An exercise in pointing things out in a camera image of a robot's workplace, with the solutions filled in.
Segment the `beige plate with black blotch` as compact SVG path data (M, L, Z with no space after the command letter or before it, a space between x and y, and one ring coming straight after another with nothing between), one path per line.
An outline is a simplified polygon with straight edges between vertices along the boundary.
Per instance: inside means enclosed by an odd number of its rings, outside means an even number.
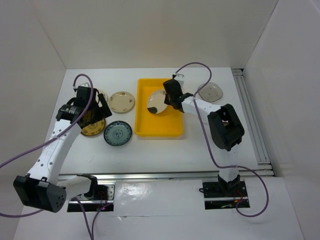
M146 104L147 110L151 114L160 114L164 110L166 110L168 105L164 103L165 96L166 96L166 91L164 89L158 89L154 91L147 100L147 104Z

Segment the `cream plate with black spot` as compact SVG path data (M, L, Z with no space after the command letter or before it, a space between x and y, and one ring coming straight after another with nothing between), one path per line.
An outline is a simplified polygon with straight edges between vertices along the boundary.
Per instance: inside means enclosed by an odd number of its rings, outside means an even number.
M99 95L100 95L100 94L102 94L103 97L104 97L104 99L105 99L105 101L108 102L108 95L107 95L107 93L106 93L105 91L101 90L101 89L97 89L97 90L96 90L96 97L95 97L96 101L97 101L97 102L100 101L100 100L99 100Z

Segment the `yellow and black patterned plate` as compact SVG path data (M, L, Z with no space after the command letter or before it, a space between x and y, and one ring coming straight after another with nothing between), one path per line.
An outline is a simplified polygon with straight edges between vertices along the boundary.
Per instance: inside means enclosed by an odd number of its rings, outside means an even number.
M99 135L106 127L106 120L102 119L93 124L89 124L91 113L87 112L83 115L82 119L78 122L81 127L81 134L85 137L94 137Z

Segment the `cream floral plate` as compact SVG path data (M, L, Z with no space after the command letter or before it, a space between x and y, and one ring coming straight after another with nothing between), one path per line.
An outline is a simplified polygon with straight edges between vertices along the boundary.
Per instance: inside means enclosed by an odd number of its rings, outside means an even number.
M118 91L108 100L109 108L118 114L129 112L135 105L135 97L127 91Z

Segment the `blue floral plate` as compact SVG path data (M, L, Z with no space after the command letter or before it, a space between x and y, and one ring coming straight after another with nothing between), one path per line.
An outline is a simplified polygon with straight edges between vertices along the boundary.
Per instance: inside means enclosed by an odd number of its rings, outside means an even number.
M131 126L122 120L113 121L103 132L105 142L113 147L120 147L128 143L133 135Z

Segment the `smoky grey glass plate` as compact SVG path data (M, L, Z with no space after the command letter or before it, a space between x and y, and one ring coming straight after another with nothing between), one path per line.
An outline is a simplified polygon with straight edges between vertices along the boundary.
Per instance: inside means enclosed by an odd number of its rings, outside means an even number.
M223 97L222 89L214 82L209 82L203 87L204 83L198 86L198 95L202 100L214 103Z

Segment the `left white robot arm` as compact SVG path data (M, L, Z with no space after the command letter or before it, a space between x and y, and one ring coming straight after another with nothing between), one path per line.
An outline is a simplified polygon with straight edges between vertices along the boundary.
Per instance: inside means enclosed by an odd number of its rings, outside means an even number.
M76 96L58 110L50 144L42 149L27 174L13 181L25 206L57 213L66 201L77 196L92 200L99 194L106 195L108 188L90 174L78 174L58 183L62 165L82 129L112 115L104 95L96 88L79 86L75 92Z

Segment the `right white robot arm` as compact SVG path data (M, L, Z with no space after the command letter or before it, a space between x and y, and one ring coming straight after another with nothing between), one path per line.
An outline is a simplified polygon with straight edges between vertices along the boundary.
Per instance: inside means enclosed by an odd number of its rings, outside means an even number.
M238 148L245 134L244 127L230 104L216 105L192 95L183 93L178 80L170 79L163 83L165 90L164 103L182 113L192 114L199 118L207 147L210 142L204 123L209 125L213 143L223 151L223 163L219 165L218 190L223 196L230 196L240 183L238 169Z

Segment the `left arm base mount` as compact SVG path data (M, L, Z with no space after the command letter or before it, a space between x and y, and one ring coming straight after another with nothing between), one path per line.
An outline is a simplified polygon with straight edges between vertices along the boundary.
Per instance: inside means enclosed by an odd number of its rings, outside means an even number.
M75 198L80 201L85 212L93 213L98 210L101 210L102 212L113 212L115 190L115 183L108 182L107 184L100 184L95 195L91 198L88 198L83 194L78 195Z

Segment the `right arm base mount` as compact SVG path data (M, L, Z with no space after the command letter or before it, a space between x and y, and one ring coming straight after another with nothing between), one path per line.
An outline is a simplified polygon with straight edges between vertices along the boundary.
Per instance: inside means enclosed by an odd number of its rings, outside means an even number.
M224 193L217 181L203 182L199 192L203 194L205 210L222 210L238 208L250 208L248 192L244 181L231 190Z

